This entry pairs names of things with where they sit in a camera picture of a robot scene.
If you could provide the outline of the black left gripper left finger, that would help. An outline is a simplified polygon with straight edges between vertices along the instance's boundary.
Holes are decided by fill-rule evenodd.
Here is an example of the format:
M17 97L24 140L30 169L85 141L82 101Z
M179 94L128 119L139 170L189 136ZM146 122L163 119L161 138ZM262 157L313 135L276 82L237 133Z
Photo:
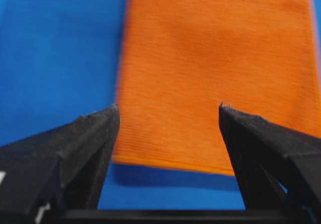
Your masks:
M40 223L45 208L96 209L120 127L119 107L1 147L1 223Z

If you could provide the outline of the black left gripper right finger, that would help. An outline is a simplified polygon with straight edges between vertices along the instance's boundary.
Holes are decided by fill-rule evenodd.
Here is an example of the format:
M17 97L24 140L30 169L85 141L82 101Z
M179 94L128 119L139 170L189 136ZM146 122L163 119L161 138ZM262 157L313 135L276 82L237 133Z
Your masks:
M219 129L247 209L320 223L320 138L225 105Z

